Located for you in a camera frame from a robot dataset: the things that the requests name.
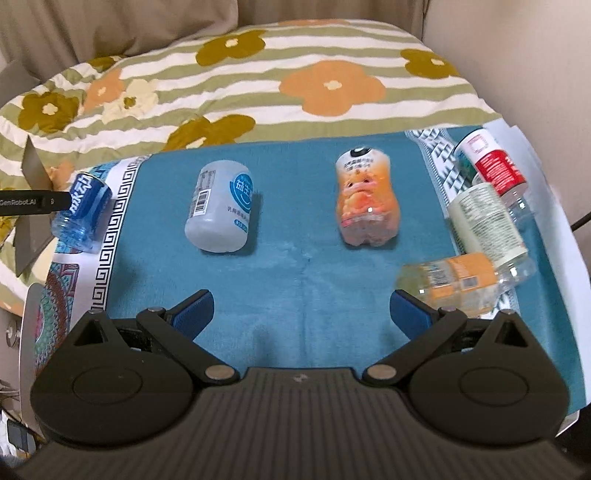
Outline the teal patterned cloth mat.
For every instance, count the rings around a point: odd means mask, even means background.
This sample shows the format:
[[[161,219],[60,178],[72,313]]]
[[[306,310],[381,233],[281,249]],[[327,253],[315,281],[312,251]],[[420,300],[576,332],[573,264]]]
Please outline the teal patterned cloth mat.
[[[389,311],[402,266],[461,250],[447,207],[466,186],[452,159],[466,134],[432,128],[229,144],[93,167],[113,194],[102,249],[57,246],[38,313],[36,367],[91,307],[126,318],[207,289],[214,318],[197,342],[236,369],[365,369],[406,343]],[[335,162],[363,146],[390,157],[402,211],[398,235],[378,248],[349,247],[335,221]],[[215,160],[252,174],[249,238],[235,253],[201,251],[184,233],[198,174]]]

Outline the black GenRobot gripper tip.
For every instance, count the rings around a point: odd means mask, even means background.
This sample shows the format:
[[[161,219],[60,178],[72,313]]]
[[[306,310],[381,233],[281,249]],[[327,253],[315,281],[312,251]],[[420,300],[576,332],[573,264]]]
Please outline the black GenRobot gripper tip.
[[[51,190],[1,190],[0,215],[43,215],[67,210],[71,206],[69,192]]]

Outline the pale green label bottle cup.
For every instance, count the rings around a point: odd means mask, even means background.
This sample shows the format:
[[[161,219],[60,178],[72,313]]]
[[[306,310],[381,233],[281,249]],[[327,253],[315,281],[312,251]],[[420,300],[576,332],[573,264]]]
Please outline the pale green label bottle cup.
[[[466,253],[483,253],[506,292],[536,273],[536,265],[509,211],[490,183],[458,194],[448,206],[457,238]]]

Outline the beige curtain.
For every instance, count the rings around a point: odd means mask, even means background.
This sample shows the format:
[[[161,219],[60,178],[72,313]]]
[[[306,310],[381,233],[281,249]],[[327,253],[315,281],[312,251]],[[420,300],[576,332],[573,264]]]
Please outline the beige curtain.
[[[365,19],[421,36],[426,1],[4,1],[1,58],[40,80],[108,55],[291,20]]]

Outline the white blue label bottle cup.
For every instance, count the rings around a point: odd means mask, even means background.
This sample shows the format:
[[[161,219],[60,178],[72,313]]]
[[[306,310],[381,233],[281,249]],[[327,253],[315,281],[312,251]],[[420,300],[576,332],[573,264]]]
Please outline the white blue label bottle cup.
[[[253,182],[249,168],[217,160],[201,168],[193,191],[184,234],[198,249],[233,253],[245,246],[252,213]]]

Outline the floral striped quilt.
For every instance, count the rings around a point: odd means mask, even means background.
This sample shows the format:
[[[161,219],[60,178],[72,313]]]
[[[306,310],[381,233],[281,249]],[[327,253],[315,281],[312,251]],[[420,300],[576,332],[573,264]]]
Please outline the floral striped quilt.
[[[1,186],[27,187],[33,146],[59,186],[128,157],[245,142],[481,125],[496,118],[455,66],[387,23],[247,26],[69,67],[1,106]]]

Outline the orange cartoon bottle cup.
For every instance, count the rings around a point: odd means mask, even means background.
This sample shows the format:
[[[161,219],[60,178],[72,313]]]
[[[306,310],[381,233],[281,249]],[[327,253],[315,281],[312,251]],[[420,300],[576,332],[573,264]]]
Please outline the orange cartoon bottle cup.
[[[401,209],[391,181],[390,158],[362,146],[335,162],[339,187],[335,218],[342,240],[353,247],[385,245],[398,235]]]

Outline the orange label clear bottle cup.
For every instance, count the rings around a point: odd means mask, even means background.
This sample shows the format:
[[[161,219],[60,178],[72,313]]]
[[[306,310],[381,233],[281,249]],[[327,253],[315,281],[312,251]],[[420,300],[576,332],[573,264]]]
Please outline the orange label clear bottle cup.
[[[480,252],[404,265],[396,289],[434,309],[456,308],[471,317],[492,311],[501,296],[494,266]]]

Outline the red label clear bottle cup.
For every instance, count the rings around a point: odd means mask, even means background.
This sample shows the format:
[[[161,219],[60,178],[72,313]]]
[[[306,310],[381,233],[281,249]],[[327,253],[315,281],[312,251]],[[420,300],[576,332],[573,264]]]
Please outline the red label clear bottle cup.
[[[490,183],[494,187],[516,226],[524,229],[533,218],[525,199],[529,185],[492,133],[485,128],[472,131],[455,146],[454,157],[472,186]]]

